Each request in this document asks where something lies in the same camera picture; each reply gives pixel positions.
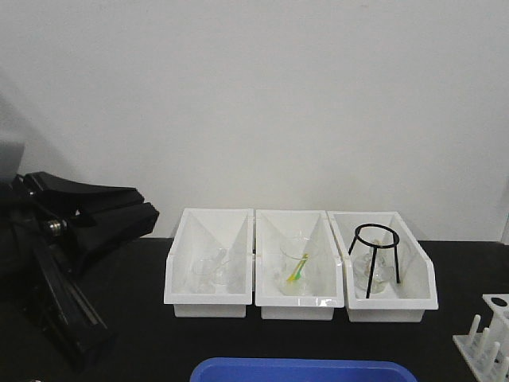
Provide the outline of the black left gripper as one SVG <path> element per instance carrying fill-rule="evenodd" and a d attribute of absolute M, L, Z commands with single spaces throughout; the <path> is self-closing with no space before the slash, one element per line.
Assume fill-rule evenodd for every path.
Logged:
<path fill-rule="evenodd" d="M 58 216 L 81 212 L 65 220 L 74 275 L 82 273 L 92 256 L 151 233 L 159 217 L 132 187 L 80 183 L 46 172 L 26 174 L 23 184 Z M 37 219 L 37 206 L 3 181 L 1 299 L 16 302 L 73 368 L 89 368 L 111 349 L 115 335 L 60 269 L 56 249 Z"/>

